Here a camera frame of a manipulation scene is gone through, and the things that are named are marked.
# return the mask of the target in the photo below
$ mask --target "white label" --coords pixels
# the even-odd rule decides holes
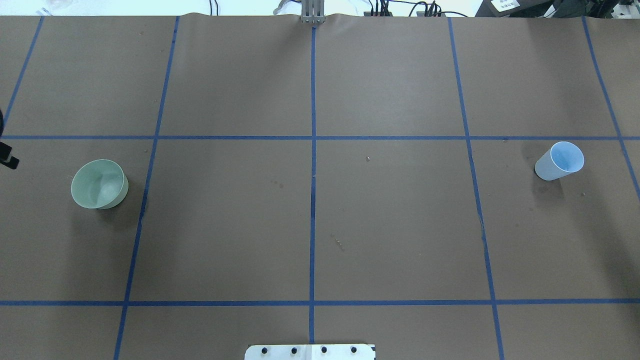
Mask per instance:
[[[505,12],[520,6],[516,0],[491,0],[491,4],[498,12]]]

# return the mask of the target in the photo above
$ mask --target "light green bowl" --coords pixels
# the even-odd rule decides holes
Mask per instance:
[[[71,196],[87,209],[112,208],[122,202],[127,191],[127,177],[111,160],[93,160],[81,167],[71,181]]]

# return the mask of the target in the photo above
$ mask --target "light blue cup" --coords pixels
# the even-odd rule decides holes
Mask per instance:
[[[542,180],[555,180],[584,166],[582,151],[570,142],[557,142],[536,162],[536,174]]]
[[[109,209],[124,200],[129,180],[111,160],[93,160],[81,167],[71,181],[71,196],[87,209]]]

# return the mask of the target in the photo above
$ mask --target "cable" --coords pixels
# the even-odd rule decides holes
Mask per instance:
[[[404,1],[404,0],[387,0],[387,2],[389,2],[389,1],[392,2],[392,3],[404,3],[404,4],[412,4],[412,5],[417,4],[417,3],[413,3],[411,1]]]
[[[429,10],[424,12],[424,16],[431,16],[431,14],[435,12],[436,12],[436,3],[434,1],[431,3],[431,6],[429,6]]]
[[[462,15],[462,16],[464,16],[464,17],[468,17],[468,16],[466,16],[465,14],[463,14],[463,13],[459,13],[459,12],[436,12],[436,13],[432,14],[431,16],[437,16],[437,15],[440,15],[440,14],[442,14],[442,13],[457,13],[458,15]]]
[[[596,14],[596,17],[600,17],[600,13],[602,13],[602,7],[604,6],[605,1],[602,0],[602,2],[600,3],[600,8],[598,9],[598,13]]]
[[[220,12],[218,11],[218,0],[214,0],[216,3],[216,16],[220,16]],[[209,0],[209,15],[213,15],[213,4],[211,4],[211,0]]]
[[[385,11],[383,13],[383,16],[390,16],[389,15],[389,2],[387,1],[385,3],[385,0],[382,0],[382,3],[385,5]]]
[[[413,8],[411,8],[411,11],[409,12],[409,17],[411,17],[411,15],[413,15],[413,11],[415,10],[415,7],[420,5],[420,4],[424,5],[424,12],[427,12],[427,6],[429,6],[429,4],[425,3],[424,1],[419,1],[419,2],[415,3]]]

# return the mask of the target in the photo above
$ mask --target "cup rim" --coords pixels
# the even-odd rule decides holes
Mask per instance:
[[[78,202],[78,200],[76,200],[76,195],[75,195],[75,193],[74,193],[74,183],[76,182],[76,177],[77,177],[77,175],[78,175],[78,174],[80,174],[80,172],[81,172],[81,171],[83,171],[86,167],[89,167],[89,166],[90,166],[90,165],[92,165],[93,163],[96,163],[96,162],[102,162],[102,161],[108,161],[108,162],[110,162],[110,163],[112,163],[112,164],[114,164],[114,165],[116,165],[116,166],[118,167],[118,170],[120,171],[120,174],[122,174],[122,184],[120,184],[120,189],[119,189],[118,193],[116,193],[116,194],[113,196],[113,199],[110,199],[109,201],[105,202],[104,204],[97,204],[96,206],[84,206],[84,205],[80,204],[80,203]],[[101,207],[103,207],[103,206],[107,206],[107,205],[108,205],[108,204],[110,204],[112,201],[114,201],[115,199],[117,199],[117,198],[118,198],[118,196],[119,196],[119,195],[120,195],[120,193],[122,192],[122,189],[124,188],[124,183],[125,183],[125,181],[124,181],[124,171],[122,170],[122,167],[121,167],[117,162],[115,162],[115,161],[113,161],[113,160],[109,160],[109,159],[96,159],[96,160],[93,160],[93,161],[89,161],[88,163],[84,164],[80,169],[78,169],[78,171],[76,171],[76,174],[74,175],[73,180],[71,180],[71,197],[72,197],[72,198],[73,198],[73,200],[76,202],[76,204],[78,204],[78,205],[82,206],[82,207],[83,207],[83,208],[85,208],[85,209],[99,209],[99,208],[101,208]]]
[[[559,145],[559,144],[569,144],[569,145],[571,145],[571,146],[573,147],[573,149],[578,150],[578,151],[577,151],[577,153],[579,153],[579,154],[580,154],[580,167],[579,167],[577,170],[568,171],[568,170],[565,170],[565,169],[561,168],[560,166],[558,166],[558,164],[556,163],[556,161],[555,161],[555,159],[554,159],[554,147],[556,147],[556,146],[557,146],[557,145]],[[564,172],[567,172],[567,173],[569,173],[569,174],[572,174],[572,173],[574,173],[574,172],[578,172],[578,171],[580,171],[580,169],[582,169],[582,168],[584,167],[584,154],[582,153],[582,150],[578,147],[578,145],[575,145],[575,144],[574,144],[574,143],[572,143],[572,142],[564,142],[564,141],[562,141],[562,142],[557,142],[557,143],[555,143],[554,145],[552,145],[552,146],[551,146],[551,149],[549,149],[549,151],[550,151],[550,152],[549,152],[549,158],[551,159],[551,162],[552,162],[552,163],[553,163],[553,164],[554,164],[554,165],[555,165],[559,170],[562,170],[562,171],[564,171]]]

